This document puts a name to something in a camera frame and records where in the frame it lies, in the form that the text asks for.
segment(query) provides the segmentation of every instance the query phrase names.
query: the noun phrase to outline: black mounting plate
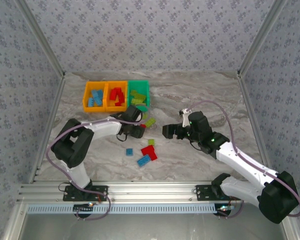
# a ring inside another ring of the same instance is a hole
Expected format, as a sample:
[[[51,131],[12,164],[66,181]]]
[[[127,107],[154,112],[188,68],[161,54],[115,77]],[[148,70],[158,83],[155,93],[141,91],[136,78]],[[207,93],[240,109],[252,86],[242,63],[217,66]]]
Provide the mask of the black mounting plate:
[[[223,198],[217,197],[212,191],[211,185],[196,185],[195,186],[196,199],[198,201],[229,201],[230,197],[225,196]]]
[[[105,186],[105,185],[92,185],[89,190],[101,192],[101,193],[108,195],[108,186]],[[63,201],[64,202],[82,202],[82,201],[106,202],[107,201],[106,197],[104,197],[102,195],[98,196],[97,194],[94,194],[94,193],[88,193],[88,194],[84,194],[84,197],[83,197],[83,195],[81,193],[84,193],[84,192],[78,190],[73,185],[66,186],[64,189]]]

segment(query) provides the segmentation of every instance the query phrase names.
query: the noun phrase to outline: orange bin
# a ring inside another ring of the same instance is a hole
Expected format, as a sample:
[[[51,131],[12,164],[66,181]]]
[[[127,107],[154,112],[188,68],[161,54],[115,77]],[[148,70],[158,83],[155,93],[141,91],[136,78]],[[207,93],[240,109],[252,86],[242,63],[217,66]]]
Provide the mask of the orange bin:
[[[121,91],[124,94],[124,103],[122,103],[121,106],[115,105],[115,103],[119,101],[118,96],[115,100],[110,100],[110,93],[114,88],[121,88]],[[92,98],[92,90],[103,91],[102,106],[97,106],[94,104],[93,107],[88,107],[88,100],[89,98]],[[85,85],[82,99],[83,111],[86,113],[124,112],[127,110],[127,93],[128,81],[88,81]]]

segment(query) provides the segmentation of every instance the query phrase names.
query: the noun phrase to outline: patterned wallpaper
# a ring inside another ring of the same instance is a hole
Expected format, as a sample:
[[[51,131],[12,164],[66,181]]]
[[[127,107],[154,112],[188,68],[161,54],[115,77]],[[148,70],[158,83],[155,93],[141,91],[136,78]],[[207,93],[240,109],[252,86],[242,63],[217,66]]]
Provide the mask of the patterned wallpaper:
[[[273,167],[300,194],[300,0],[284,7],[244,79]]]
[[[237,70],[273,0],[27,0],[66,72]]]
[[[13,0],[0,0],[0,238],[28,181],[59,77]]]

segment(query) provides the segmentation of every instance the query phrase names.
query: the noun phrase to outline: blue lego brick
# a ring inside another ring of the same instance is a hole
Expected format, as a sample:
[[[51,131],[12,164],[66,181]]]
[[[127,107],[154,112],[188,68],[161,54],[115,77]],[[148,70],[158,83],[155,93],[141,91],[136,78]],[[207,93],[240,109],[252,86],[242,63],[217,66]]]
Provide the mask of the blue lego brick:
[[[125,150],[125,155],[127,155],[127,156],[133,156],[134,155],[134,150],[132,148],[127,148]]]
[[[95,101],[95,103],[100,107],[102,106],[102,100],[100,99],[98,92],[96,90],[92,90],[91,91],[93,99]]]
[[[102,98],[104,97],[104,92],[100,89],[96,91],[96,93],[98,94],[99,98],[102,100]]]
[[[143,167],[144,165],[146,165],[148,162],[151,161],[151,158],[149,157],[149,155],[145,155],[144,157],[140,158],[137,163],[139,165],[139,167]]]
[[[95,104],[95,100],[93,97],[89,97],[89,100],[88,100],[88,107],[93,107]]]

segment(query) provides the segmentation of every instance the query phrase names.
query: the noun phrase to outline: marble surface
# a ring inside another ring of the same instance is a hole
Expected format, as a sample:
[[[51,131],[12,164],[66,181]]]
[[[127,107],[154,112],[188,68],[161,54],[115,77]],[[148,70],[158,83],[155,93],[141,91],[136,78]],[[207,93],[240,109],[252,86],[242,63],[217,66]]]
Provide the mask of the marble surface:
[[[92,121],[107,117],[108,113],[85,113],[82,97],[86,81],[149,80],[151,104],[149,115],[156,123],[147,128],[142,139],[128,137],[120,142],[116,136],[92,141],[84,165],[92,180],[213,180],[221,173],[242,178],[231,167],[191,147],[187,140],[166,139],[162,126],[179,123],[179,110],[202,99],[214,100],[224,107],[233,125],[237,146],[261,161],[250,119],[234,72],[160,71],[160,72],[89,72],[67,73],[61,101],[54,119],[51,142],[70,118]],[[230,136],[222,112],[213,104],[195,109],[208,117],[214,131]],[[140,168],[137,160],[140,149],[155,139],[158,159]],[[126,148],[133,148],[134,156],[126,156]],[[50,152],[55,162],[58,160]],[[65,180],[66,177],[44,159],[36,180]]]

